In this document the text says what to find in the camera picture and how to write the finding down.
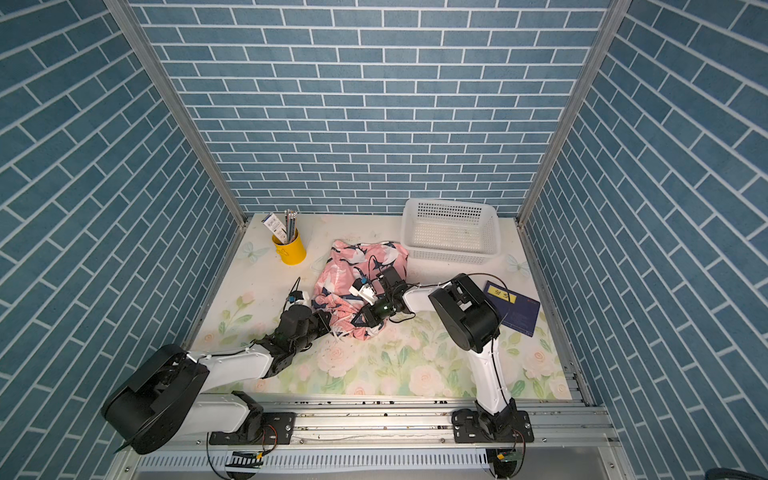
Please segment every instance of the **plastic basket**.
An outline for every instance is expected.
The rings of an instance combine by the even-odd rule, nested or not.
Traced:
[[[408,200],[400,239],[411,257],[427,260],[485,263],[502,251],[495,208],[469,202]]]

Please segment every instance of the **floral tablecloth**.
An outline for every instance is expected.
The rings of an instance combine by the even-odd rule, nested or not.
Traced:
[[[222,282],[192,345],[220,351],[247,345],[274,331],[287,290],[301,276],[302,290],[312,286],[336,238],[356,242],[399,239],[399,217],[302,215],[299,220],[307,258],[286,266],[270,234],[253,222]],[[485,265],[409,259],[407,280],[434,283],[460,272],[501,276],[510,290],[538,299],[512,219],[501,219],[505,252]],[[478,284],[485,279],[475,276]],[[533,337],[502,326],[500,358],[505,381],[516,399],[571,399],[543,310]],[[473,397],[475,384],[465,354],[449,338],[434,312],[388,324],[377,336],[360,341],[326,335],[297,354],[293,364],[270,379],[251,379],[217,389],[229,392],[299,395]]]

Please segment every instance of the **yellow cup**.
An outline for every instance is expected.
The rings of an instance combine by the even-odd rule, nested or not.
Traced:
[[[299,229],[296,229],[296,239],[293,242],[283,245],[277,237],[272,235],[272,243],[275,244],[277,253],[286,265],[298,265],[306,258],[306,250],[304,249],[303,243],[301,243]]]

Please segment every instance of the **blue brick wallpaper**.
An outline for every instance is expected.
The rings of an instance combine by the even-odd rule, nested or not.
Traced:
[[[0,478],[104,475],[234,228],[101,0],[0,2]]]
[[[441,197],[505,216],[608,3],[131,2],[244,210]]]
[[[768,475],[767,25],[634,0],[529,224],[638,478]]]

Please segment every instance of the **pink fabric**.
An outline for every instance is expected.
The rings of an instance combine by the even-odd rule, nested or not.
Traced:
[[[406,278],[408,250],[396,242],[358,243],[348,245],[336,240],[331,246],[331,257],[320,278],[315,283],[313,303],[316,309],[331,313],[331,327],[347,332],[357,339],[369,338],[364,327],[355,327],[352,319],[360,311],[365,300],[349,293],[349,288],[356,279],[364,276],[376,278],[379,267],[384,270],[394,266],[401,278]],[[379,282],[375,282],[376,292],[381,293]]]

